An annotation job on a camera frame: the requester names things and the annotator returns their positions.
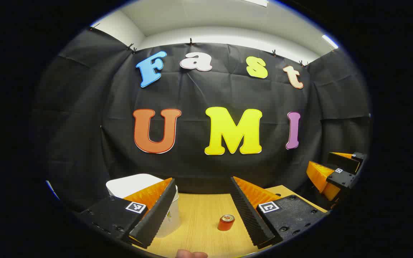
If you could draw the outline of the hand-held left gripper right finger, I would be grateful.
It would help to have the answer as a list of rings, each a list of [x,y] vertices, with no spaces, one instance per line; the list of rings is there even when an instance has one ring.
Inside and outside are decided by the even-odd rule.
[[[328,215],[294,193],[279,196],[238,177],[230,178],[230,195],[259,249],[289,242]]]

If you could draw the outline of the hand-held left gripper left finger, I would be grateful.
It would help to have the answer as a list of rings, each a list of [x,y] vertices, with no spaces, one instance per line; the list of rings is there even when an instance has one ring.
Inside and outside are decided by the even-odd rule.
[[[168,178],[125,198],[107,196],[75,217],[105,237],[148,248],[156,237],[176,195]]]

